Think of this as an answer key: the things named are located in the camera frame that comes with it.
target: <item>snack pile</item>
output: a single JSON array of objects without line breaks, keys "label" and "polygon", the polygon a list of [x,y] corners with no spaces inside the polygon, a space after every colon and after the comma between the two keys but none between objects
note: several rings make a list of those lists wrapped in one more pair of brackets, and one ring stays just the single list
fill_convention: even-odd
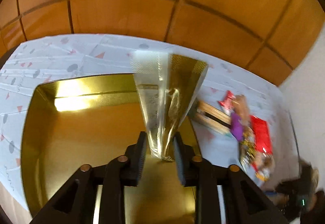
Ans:
[{"label": "snack pile", "polygon": [[267,181],[275,167],[267,122],[250,114],[244,95],[234,96],[227,91],[219,103],[225,113],[231,115],[230,132],[239,141],[243,169],[246,171],[252,166],[256,177]]}]

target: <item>purple item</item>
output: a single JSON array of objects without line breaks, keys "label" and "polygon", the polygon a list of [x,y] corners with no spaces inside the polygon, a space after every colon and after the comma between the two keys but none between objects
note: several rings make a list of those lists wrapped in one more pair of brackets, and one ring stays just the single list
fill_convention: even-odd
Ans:
[{"label": "purple item", "polygon": [[240,116],[235,112],[231,113],[230,132],[237,139],[237,141],[243,140],[243,125],[241,124]]}]

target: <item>patterned tablecloth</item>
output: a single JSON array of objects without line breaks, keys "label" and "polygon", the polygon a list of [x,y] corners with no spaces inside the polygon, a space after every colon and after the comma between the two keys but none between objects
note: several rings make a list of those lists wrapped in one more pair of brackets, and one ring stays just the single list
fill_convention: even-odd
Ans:
[{"label": "patterned tablecloth", "polygon": [[[132,73],[130,55],[139,48],[173,51],[208,62],[199,99],[219,108],[217,101],[227,90],[244,94],[251,113],[269,124],[276,169],[265,186],[272,187],[281,179],[298,175],[298,155],[287,106],[280,90],[266,80],[221,59],[169,43],[121,35],[59,35],[22,43],[0,70],[0,181],[24,208],[27,204],[20,149],[35,87],[64,78]],[[235,138],[195,122],[193,126],[204,158],[223,167],[239,165]]]}]

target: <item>gold metallic bag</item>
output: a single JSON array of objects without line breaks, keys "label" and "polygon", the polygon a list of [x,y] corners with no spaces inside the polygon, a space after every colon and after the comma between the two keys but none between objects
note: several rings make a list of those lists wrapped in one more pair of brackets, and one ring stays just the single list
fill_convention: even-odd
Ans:
[{"label": "gold metallic bag", "polygon": [[132,67],[151,154],[172,161],[171,140],[207,73],[207,63],[182,55],[138,50]]}]

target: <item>screw head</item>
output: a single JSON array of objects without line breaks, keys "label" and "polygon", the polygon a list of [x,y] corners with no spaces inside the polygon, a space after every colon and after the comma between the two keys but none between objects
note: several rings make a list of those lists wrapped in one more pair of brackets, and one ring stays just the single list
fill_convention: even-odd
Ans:
[{"label": "screw head", "polygon": [[192,157],[192,161],[193,162],[202,162],[202,157],[201,156],[198,156],[198,155],[193,156]]},{"label": "screw head", "polygon": [[235,165],[235,164],[232,164],[230,167],[229,167],[230,171],[232,172],[238,172],[239,171],[239,166]]},{"label": "screw head", "polygon": [[126,162],[128,160],[128,157],[125,155],[121,155],[117,158],[119,162]]},{"label": "screw head", "polygon": [[84,164],[80,167],[80,170],[82,170],[83,172],[87,172],[89,171],[91,168],[91,166],[89,164]]}]

